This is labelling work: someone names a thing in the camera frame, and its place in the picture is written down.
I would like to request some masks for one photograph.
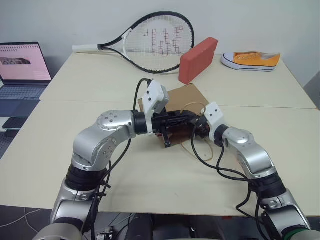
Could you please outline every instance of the shoe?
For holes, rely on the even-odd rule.
[[[280,53],[226,52],[221,56],[221,62],[236,70],[271,72],[276,68]]]

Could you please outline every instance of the tennis racket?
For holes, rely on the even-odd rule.
[[[140,70],[156,74],[179,68],[181,55],[194,45],[194,29],[185,16],[171,11],[159,11],[139,19],[111,42],[73,45],[72,51],[113,51]]]

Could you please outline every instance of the laptop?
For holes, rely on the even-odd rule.
[[[0,117],[28,117],[52,80],[39,43],[0,43],[0,80]]]

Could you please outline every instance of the laptop keyboard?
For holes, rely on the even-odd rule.
[[[0,88],[0,99],[9,100],[39,100],[45,87],[10,87]]]

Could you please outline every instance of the phone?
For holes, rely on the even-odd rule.
[[[20,130],[27,119],[27,117],[10,117],[2,128],[6,130]]]

